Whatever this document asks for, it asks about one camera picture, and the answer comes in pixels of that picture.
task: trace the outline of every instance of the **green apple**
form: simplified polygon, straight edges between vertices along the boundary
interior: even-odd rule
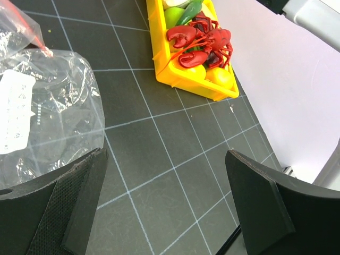
[[[185,9],[178,7],[170,7],[164,11],[166,29],[176,26],[177,21],[182,16]]]

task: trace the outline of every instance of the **toy lobster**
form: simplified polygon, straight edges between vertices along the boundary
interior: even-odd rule
[[[184,68],[201,65],[208,59],[210,53],[214,52],[219,60],[209,64],[209,67],[214,68],[223,65],[223,68],[225,68],[229,63],[233,52],[233,48],[230,43],[230,31],[218,28],[218,22],[211,20],[205,15],[197,15],[196,18],[199,20],[190,22],[189,25],[179,25],[177,27],[170,28],[166,32],[166,38],[168,41],[173,39],[176,40],[173,46],[174,48],[185,47],[183,50],[176,53],[171,60],[177,58],[189,48],[201,46],[202,50],[194,50],[179,56],[179,64]],[[201,27],[203,27],[203,31],[194,27],[197,25],[201,25]]]

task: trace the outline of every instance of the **white sticker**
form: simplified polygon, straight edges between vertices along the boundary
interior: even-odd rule
[[[27,147],[30,133],[32,90],[36,79],[6,70],[0,81],[0,154]]]

